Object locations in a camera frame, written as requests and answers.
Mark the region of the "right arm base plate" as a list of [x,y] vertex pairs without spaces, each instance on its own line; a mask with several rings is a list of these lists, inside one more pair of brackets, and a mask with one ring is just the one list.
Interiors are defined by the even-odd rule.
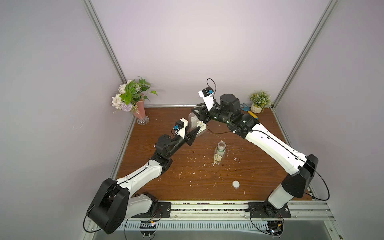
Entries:
[[276,209],[268,202],[249,202],[248,208],[245,210],[250,212],[252,218],[260,219],[278,219],[291,218],[292,215],[288,208],[288,204],[284,204],[281,209]]

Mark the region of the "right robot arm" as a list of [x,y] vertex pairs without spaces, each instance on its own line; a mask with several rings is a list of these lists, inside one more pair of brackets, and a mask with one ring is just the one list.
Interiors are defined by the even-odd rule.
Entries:
[[198,104],[192,111],[200,121],[226,124],[231,132],[258,146],[287,172],[281,184],[268,196],[268,208],[279,210],[293,198],[303,197],[317,172],[317,157],[294,150],[270,133],[257,118],[242,113],[240,101],[234,95],[222,95],[219,103],[214,100],[212,90],[199,91],[199,96],[204,103]]

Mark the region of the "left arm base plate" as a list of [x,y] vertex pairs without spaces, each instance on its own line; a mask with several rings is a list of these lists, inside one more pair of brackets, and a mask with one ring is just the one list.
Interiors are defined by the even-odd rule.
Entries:
[[171,215],[171,202],[157,202],[156,204],[152,204],[149,211],[144,214],[138,214],[133,216],[132,218],[170,218]]

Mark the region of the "square clear plastic bottle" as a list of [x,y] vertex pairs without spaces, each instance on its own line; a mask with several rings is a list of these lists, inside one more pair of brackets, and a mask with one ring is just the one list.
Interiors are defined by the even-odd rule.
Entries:
[[207,125],[200,121],[194,113],[189,114],[188,127],[189,130],[194,130],[195,128],[200,127],[197,137],[201,136],[207,131]]

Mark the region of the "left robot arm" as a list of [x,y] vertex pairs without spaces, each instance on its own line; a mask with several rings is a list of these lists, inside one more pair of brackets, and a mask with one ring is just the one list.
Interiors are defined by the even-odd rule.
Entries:
[[134,194],[151,180],[164,174],[171,166],[174,155],[184,144],[192,145],[200,127],[185,131],[183,136],[162,135],[155,144],[153,156],[141,168],[117,180],[108,178],[98,189],[86,212],[106,234],[113,233],[126,218],[154,213],[157,199],[150,194]]

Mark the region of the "tall clear labelled bottle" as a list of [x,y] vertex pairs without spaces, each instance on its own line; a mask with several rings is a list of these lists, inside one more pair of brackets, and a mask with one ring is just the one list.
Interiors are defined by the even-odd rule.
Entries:
[[215,149],[214,153],[214,164],[220,165],[226,154],[226,143],[220,141]]

